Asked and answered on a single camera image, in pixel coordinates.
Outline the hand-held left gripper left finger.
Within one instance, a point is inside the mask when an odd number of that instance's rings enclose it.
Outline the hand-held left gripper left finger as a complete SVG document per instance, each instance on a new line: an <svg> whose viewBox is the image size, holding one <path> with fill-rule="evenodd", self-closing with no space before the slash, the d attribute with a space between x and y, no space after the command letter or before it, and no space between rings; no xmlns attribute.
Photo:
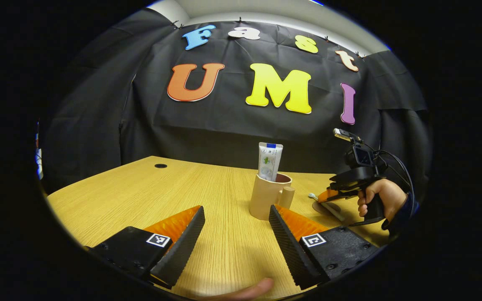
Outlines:
<svg viewBox="0 0 482 301"><path fill-rule="evenodd" d="M90 252L123 273L171 289L189 261L205 221L203 206L197 205L145 229L125 227Z"/></svg>

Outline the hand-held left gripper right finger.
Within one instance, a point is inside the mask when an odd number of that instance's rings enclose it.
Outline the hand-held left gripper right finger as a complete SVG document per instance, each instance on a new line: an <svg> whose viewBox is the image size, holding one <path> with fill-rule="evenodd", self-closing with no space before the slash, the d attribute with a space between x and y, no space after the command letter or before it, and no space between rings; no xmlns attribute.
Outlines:
<svg viewBox="0 0 482 301"><path fill-rule="evenodd" d="M336 282L379 252L348 227L325 227L289 208L270 206L269 223L293 282L302 290Z"/></svg>

